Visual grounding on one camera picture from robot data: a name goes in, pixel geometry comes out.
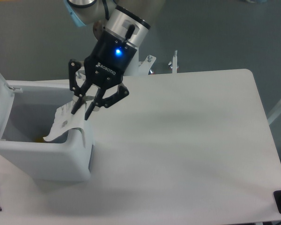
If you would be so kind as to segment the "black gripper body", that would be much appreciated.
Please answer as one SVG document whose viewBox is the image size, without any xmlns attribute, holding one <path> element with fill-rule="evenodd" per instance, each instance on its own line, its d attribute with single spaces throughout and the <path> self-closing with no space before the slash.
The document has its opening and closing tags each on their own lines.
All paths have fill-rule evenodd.
<svg viewBox="0 0 281 225">
<path fill-rule="evenodd" d="M 84 60 L 86 80 L 83 87 L 95 85 L 109 89 L 122 83 L 123 74 L 136 52 L 136 48 L 104 31 Z"/>
</svg>

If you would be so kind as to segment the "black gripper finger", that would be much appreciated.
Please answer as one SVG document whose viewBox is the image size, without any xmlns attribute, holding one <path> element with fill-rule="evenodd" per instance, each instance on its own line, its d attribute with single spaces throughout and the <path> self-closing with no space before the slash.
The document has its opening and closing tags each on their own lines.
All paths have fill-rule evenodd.
<svg viewBox="0 0 281 225">
<path fill-rule="evenodd" d="M 74 92 L 74 105 L 71 110 L 71 114 L 75 114 L 80 107 L 85 103 L 83 97 L 86 93 L 82 93 L 82 88 L 78 86 L 76 81 L 76 72 L 82 67 L 79 61 L 71 59 L 68 63 L 68 78 L 69 78 L 69 89 Z"/>
<path fill-rule="evenodd" d="M 109 97 L 104 98 L 104 94 L 106 93 L 106 91 L 107 89 L 105 87 L 101 87 L 98 89 L 94 100 L 91 102 L 90 106 L 85 112 L 85 120 L 89 119 L 91 113 L 95 110 L 96 107 L 109 108 L 129 95 L 129 90 L 123 83 L 120 83 L 118 85 L 117 92 L 110 95 Z"/>
</svg>

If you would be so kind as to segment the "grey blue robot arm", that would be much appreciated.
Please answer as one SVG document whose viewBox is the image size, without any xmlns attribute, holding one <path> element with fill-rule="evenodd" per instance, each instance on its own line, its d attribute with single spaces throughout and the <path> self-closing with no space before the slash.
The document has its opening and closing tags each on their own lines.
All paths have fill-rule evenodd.
<svg viewBox="0 0 281 225">
<path fill-rule="evenodd" d="M 129 95 L 123 76 L 156 20 L 163 0 L 66 0 L 72 19 L 78 26 L 103 21 L 103 30 L 91 54 L 83 63 L 68 63 L 69 85 L 75 104 L 72 114 L 86 102 L 86 92 L 98 90 L 85 112 L 88 120 L 95 108 L 109 108 Z"/>
</svg>

